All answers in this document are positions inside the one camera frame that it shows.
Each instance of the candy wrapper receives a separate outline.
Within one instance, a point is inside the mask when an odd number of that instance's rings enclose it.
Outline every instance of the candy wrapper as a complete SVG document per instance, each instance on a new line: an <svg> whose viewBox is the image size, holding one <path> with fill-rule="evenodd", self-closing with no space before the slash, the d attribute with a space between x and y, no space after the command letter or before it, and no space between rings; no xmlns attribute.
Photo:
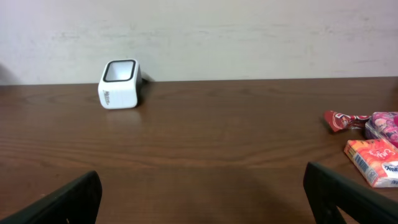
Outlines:
<svg viewBox="0 0 398 224"><path fill-rule="evenodd" d="M344 152L372 187L398 187L398 152L389 141L350 140Z"/></svg>
<svg viewBox="0 0 398 224"><path fill-rule="evenodd" d="M330 128L336 132L342 129L364 128L370 116L347 115L336 111L326 111L323 114L323 118L330 125Z"/></svg>

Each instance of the red candy wrapper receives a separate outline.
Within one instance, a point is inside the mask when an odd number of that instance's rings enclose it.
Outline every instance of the red candy wrapper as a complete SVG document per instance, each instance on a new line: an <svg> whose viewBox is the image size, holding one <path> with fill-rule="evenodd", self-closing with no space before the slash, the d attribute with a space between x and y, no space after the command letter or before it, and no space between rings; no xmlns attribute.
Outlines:
<svg viewBox="0 0 398 224"><path fill-rule="evenodd" d="M370 116L347 115L337 113L336 111L326 111L323 114L323 118L330 125L331 129L336 132L342 129L364 128Z"/></svg>

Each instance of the white wall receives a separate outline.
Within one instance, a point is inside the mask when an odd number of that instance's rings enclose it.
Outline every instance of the white wall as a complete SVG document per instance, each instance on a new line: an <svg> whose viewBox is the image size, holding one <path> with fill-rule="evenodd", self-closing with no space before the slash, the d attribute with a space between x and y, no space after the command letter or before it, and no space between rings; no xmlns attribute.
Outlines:
<svg viewBox="0 0 398 224"><path fill-rule="evenodd" d="M394 76L397 0L0 0L2 84Z"/></svg>

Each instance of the orange snack package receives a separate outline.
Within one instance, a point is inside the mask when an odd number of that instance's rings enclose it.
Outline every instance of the orange snack package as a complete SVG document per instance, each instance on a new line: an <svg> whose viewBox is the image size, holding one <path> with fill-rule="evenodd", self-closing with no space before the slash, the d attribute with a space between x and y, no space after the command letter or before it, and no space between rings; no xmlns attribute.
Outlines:
<svg viewBox="0 0 398 224"><path fill-rule="evenodd" d="M398 187L398 152L387 140L350 140L344 152L372 187Z"/></svg>

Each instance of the wooden table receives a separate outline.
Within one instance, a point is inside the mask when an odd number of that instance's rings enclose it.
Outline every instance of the wooden table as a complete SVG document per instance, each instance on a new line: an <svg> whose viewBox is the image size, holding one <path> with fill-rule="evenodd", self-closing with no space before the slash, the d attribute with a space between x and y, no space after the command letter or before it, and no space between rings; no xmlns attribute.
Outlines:
<svg viewBox="0 0 398 224"><path fill-rule="evenodd" d="M0 87L0 218L96 170L97 223L314 223L308 161L366 185L343 153L361 132L322 113L398 110L397 78L153 83L114 111L96 88Z"/></svg>

